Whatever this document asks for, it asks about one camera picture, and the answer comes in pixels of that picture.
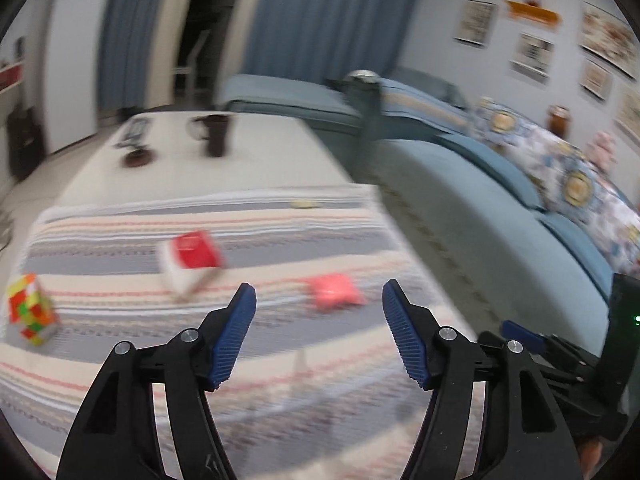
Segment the metal screw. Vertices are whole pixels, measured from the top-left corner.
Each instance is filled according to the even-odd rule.
[[[507,343],[507,348],[514,354],[520,354],[524,350],[520,341],[511,340]]]
[[[458,332],[446,326],[440,329],[440,331],[438,332],[438,335],[441,338],[443,338],[444,341],[453,341],[455,338],[458,337]]]
[[[126,341],[119,342],[116,345],[116,348],[113,349],[113,351],[116,352],[116,354],[118,354],[118,355],[124,355],[129,350],[131,350],[131,345],[129,343],[127,343]]]
[[[198,331],[194,328],[188,328],[180,334],[180,339],[185,343],[192,343],[198,338]]]

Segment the rubik's cube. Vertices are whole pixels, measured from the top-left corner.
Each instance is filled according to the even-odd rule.
[[[58,320],[35,274],[26,274],[7,288],[9,320],[31,344],[41,345],[55,332]]]

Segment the curtain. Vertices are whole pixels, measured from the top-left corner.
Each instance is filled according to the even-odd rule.
[[[243,72],[319,83],[396,61],[415,0],[260,0]]]
[[[100,110],[144,107],[160,0],[109,0],[98,61]]]

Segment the striped cloth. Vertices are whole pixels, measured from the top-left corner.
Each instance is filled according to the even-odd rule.
[[[296,208],[298,201],[315,208]],[[189,301],[162,283],[160,240],[207,229],[228,267]],[[1,320],[0,399],[34,459],[54,476],[76,411],[111,348],[164,344],[227,305],[241,282],[258,307],[231,379],[209,396],[226,452],[243,479],[400,478],[430,395],[404,371],[381,306],[396,278],[441,324],[473,336],[418,263],[374,187],[282,189],[110,208],[54,208],[33,227],[16,273],[35,272],[61,327],[40,348]],[[314,310],[306,280],[350,275],[367,304]],[[478,391],[470,425],[479,427]],[[181,478],[154,387],[160,447]],[[469,431],[460,474],[471,473]]]
[[[390,117],[408,117],[450,134],[466,135],[469,114],[412,86],[380,80],[381,112]]]

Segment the black suitcase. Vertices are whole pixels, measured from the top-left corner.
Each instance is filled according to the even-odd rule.
[[[46,156],[42,127],[36,124],[33,108],[22,110],[17,104],[7,119],[9,169],[18,181],[27,178]]]

